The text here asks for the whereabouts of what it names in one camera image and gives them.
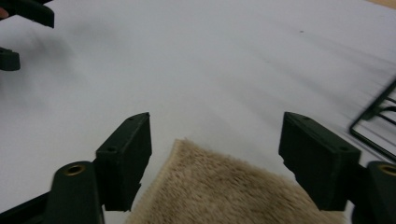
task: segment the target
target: black wire rack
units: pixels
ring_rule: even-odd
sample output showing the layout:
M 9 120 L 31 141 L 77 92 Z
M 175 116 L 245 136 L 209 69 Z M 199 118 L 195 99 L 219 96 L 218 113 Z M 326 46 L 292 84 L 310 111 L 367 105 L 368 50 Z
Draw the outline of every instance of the black wire rack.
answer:
M 381 147 L 378 143 L 369 139 L 367 136 L 359 133 L 357 128 L 362 121 L 370 122 L 375 118 L 381 118 L 385 122 L 388 122 L 396 130 L 396 121 L 392 118 L 392 116 L 389 116 L 389 114 L 396 113 L 396 99 L 393 94 L 395 89 L 396 77 L 349 126 L 349 132 L 352 134 L 352 136 L 356 137 L 365 145 L 369 146 L 372 150 L 378 152 L 394 163 L 396 163 L 396 156 L 393 153 Z M 380 134 L 374 131 L 369 130 L 369 132 L 380 136 Z M 394 139 L 386 139 L 386 141 L 396 146 L 396 144 L 393 143 Z

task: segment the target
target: plush material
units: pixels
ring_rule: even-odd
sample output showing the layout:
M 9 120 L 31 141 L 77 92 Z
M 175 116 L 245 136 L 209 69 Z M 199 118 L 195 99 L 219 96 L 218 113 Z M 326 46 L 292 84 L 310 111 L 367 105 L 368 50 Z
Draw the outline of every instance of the plush material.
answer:
M 396 0 L 369 0 L 372 3 L 396 9 Z
M 176 140 L 170 158 L 126 221 L 141 223 L 344 223 L 320 212 L 292 181 Z

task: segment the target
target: white surface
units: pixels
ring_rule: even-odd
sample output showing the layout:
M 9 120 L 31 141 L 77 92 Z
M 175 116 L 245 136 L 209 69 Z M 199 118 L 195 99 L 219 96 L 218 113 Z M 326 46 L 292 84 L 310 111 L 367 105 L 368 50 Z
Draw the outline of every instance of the white surface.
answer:
M 0 212 L 48 191 L 61 166 L 93 160 L 125 118 L 146 111 L 153 156 L 136 201 L 175 138 L 292 176 L 277 155 L 283 112 L 348 138 L 396 72 L 396 10 L 361 0 L 48 6 L 54 30 L 0 22 L 0 46 L 22 66 L 0 71 Z

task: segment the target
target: black plastic part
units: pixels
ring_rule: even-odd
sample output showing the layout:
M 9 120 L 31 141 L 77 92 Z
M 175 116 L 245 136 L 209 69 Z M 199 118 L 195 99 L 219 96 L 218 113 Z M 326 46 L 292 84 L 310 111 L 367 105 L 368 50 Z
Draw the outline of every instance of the black plastic part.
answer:
M 42 194 L 0 214 L 0 223 L 40 224 L 43 221 L 48 195 Z
M 73 162 L 55 173 L 43 223 L 104 223 L 92 162 Z
M 151 156 L 149 113 L 125 120 L 96 151 L 94 165 L 107 211 L 127 211 Z
M 372 204 L 377 224 L 396 223 L 396 166 L 387 162 L 368 164 L 369 185 L 367 195 Z
M 0 48 L 0 70 L 16 71 L 20 69 L 20 55 L 10 49 Z
M 0 0 L 0 7 L 3 7 L 10 17 L 20 15 L 53 28 L 55 14 L 49 7 L 43 6 L 48 2 L 47 0 Z
M 344 211 L 361 152 L 314 120 L 286 112 L 279 155 L 320 210 Z

